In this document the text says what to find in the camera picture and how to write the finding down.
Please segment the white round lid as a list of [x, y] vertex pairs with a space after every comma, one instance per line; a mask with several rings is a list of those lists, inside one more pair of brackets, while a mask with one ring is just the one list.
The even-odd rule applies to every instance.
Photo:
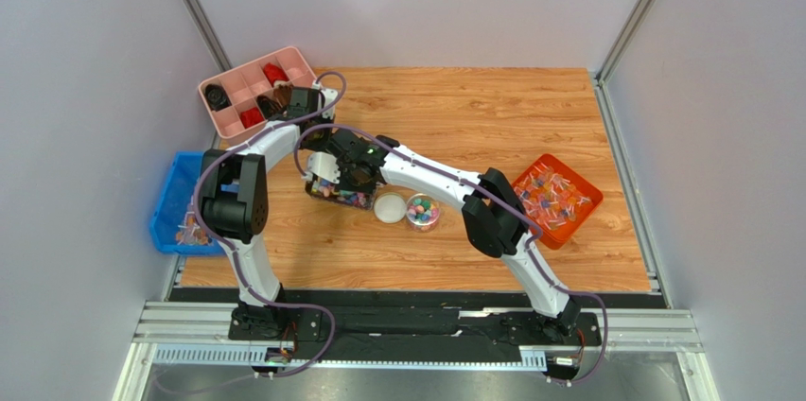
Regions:
[[384, 193], [376, 197], [373, 212], [379, 221], [395, 224], [406, 216], [407, 202], [397, 193]]

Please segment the square tin of star candies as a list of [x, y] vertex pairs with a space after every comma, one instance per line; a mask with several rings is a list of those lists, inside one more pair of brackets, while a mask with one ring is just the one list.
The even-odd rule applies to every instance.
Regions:
[[334, 183], [317, 175], [307, 176], [305, 181], [305, 192], [314, 200], [363, 211], [374, 207], [378, 191], [385, 186], [384, 183], [376, 183], [371, 190], [352, 191], [339, 189]]

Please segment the clear plastic cup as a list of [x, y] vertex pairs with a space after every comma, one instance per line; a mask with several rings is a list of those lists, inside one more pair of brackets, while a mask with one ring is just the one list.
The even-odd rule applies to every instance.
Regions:
[[439, 203], [429, 195], [415, 194], [407, 201], [405, 218], [410, 228], [414, 231], [433, 231], [440, 216]]

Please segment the blue plastic bin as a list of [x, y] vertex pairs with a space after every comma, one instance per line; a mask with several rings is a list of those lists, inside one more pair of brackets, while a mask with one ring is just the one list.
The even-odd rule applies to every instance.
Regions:
[[168, 169], [159, 199], [149, 222], [155, 249], [181, 256], [224, 256], [216, 240], [194, 230], [190, 207], [194, 187], [201, 174], [202, 153], [179, 151]]

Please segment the orange tray of candies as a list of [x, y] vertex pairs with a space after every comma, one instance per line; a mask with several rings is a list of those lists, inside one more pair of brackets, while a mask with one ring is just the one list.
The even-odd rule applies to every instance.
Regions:
[[557, 157], [538, 157], [511, 182], [526, 215], [536, 223], [540, 241], [558, 250], [604, 201], [602, 191]]

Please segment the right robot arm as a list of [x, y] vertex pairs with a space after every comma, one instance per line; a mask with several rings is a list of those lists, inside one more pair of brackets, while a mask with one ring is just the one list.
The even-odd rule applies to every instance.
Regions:
[[324, 150], [335, 157], [340, 180], [351, 186], [402, 186], [457, 210], [471, 246], [508, 268], [547, 326], [555, 334], [575, 333], [581, 307], [538, 254], [534, 225], [499, 170], [461, 170], [345, 126], [332, 132]]

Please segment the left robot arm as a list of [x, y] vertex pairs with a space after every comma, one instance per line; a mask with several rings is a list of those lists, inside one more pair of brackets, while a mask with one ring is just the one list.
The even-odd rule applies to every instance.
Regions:
[[198, 224], [224, 248], [236, 275], [239, 302], [232, 335], [279, 340], [291, 329], [289, 313], [296, 306], [285, 301], [263, 237], [269, 214], [267, 174], [292, 154], [304, 130], [333, 120], [343, 95], [319, 83], [295, 88], [287, 110], [254, 136], [203, 155], [191, 206]]

